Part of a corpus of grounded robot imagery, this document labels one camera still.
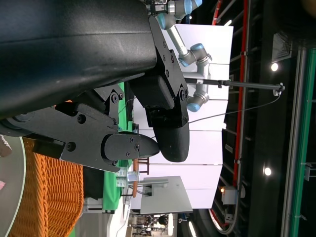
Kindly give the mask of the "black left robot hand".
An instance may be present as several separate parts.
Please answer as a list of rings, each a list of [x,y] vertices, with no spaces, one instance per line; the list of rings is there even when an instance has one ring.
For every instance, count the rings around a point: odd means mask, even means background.
[[[116,173],[187,159],[188,88],[139,0],[3,0],[0,132],[36,153]]]

